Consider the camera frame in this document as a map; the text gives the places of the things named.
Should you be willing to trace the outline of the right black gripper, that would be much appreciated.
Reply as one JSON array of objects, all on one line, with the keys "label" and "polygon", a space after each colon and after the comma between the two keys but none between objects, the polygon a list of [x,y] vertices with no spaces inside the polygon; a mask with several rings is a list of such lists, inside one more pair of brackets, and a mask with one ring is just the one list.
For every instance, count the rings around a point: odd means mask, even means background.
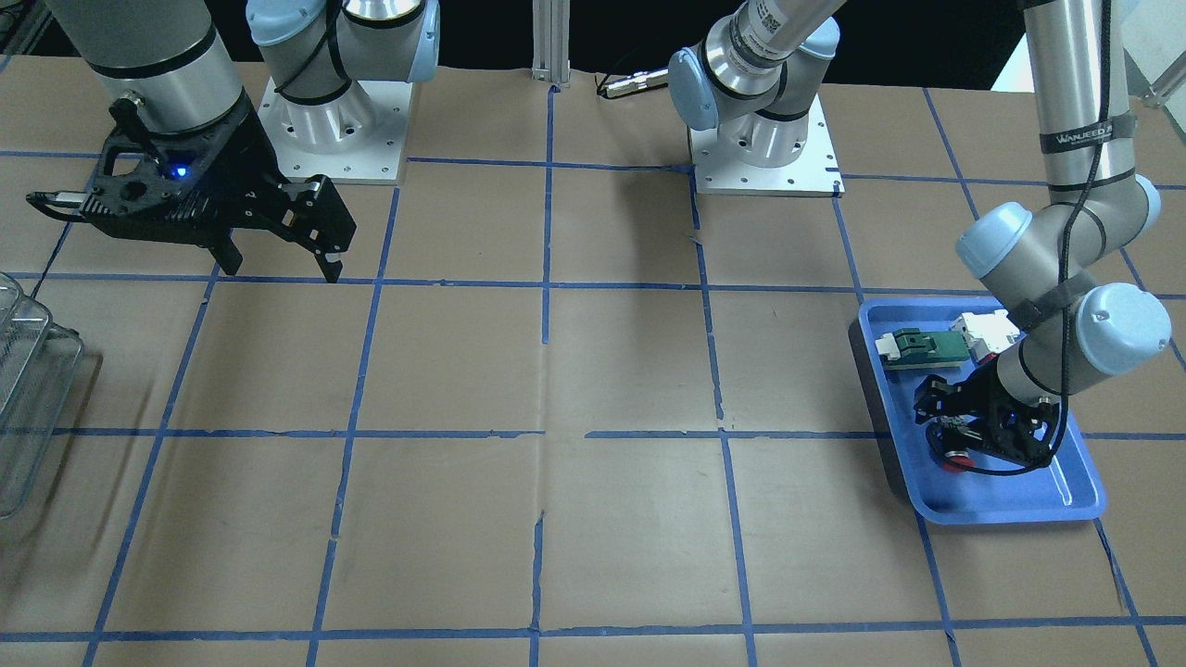
[{"label": "right black gripper", "polygon": [[183,132],[148,131],[147,100],[138,93],[122,94],[108,110],[115,127],[93,185],[27,193],[30,207],[114,239],[200,246],[229,277],[243,262],[232,229],[270,231],[310,252],[323,279],[338,282],[357,229],[347,204],[327,176],[283,184],[248,94],[221,117]]}]

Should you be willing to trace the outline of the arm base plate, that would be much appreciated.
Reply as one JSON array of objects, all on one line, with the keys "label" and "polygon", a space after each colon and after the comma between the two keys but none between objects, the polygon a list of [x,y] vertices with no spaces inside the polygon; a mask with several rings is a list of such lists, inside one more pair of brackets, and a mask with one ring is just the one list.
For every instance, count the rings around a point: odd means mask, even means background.
[{"label": "arm base plate", "polygon": [[353,82],[334,101],[301,106],[280,97],[269,80],[259,119],[283,177],[323,174],[337,184],[398,185],[416,87]]},{"label": "arm base plate", "polygon": [[706,195],[839,197],[846,186],[820,96],[806,115],[750,114],[712,131],[688,131],[696,190]]}]

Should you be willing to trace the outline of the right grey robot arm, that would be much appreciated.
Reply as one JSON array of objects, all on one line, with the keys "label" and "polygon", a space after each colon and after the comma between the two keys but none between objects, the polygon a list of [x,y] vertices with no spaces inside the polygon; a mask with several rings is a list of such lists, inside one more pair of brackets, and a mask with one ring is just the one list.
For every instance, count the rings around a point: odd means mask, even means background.
[{"label": "right grey robot arm", "polygon": [[113,119],[93,184],[28,193],[51,220],[106,236],[208,250],[235,275],[232,231],[267,231],[338,282],[356,221],[337,179],[394,182],[410,103],[433,80],[436,1],[249,1],[246,24],[270,68],[254,104],[203,1],[50,1]]}]

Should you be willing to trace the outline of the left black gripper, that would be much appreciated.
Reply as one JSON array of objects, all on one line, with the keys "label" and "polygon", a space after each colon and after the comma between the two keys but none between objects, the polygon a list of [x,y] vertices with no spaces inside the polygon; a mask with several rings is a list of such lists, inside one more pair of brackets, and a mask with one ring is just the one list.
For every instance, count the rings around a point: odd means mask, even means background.
[{"label": "left black gripper", "polygon": [[978,451],[1020,468],[1046,468],[1063,440],[1063,406],[1050,398],[1027,405],[1012,398],[997,377],[996,363],[978,367],[949,385],[931,374],[916,388],[916,423],[927,426],[933,457]]}]

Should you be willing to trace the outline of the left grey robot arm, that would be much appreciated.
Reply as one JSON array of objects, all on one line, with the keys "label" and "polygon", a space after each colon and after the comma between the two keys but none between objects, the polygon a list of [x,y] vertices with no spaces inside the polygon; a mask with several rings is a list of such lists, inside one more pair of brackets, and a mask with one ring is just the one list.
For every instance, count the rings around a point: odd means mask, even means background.
[{"label": "left grey robot arm", "polygon": [[[991,208],[958,239],[967,269],[1003,304],[1022,338],[961,383],[916,388],[932,458],[976,472],[971,452],[1009,476],[1056,459],[1070,398],[1134,371],[1172,336],[1156,296],[1099,284],[1091,265],[1156,223],[1161,197],[1135,165],[1139,117],[1127,97],[1115,1],[1022,1],[1050,202]],[[691,131],[741,121],[803,138],[810,102],[839,49],[839,1],[746,1],[702,42],[672,53],[671,101]]]}]

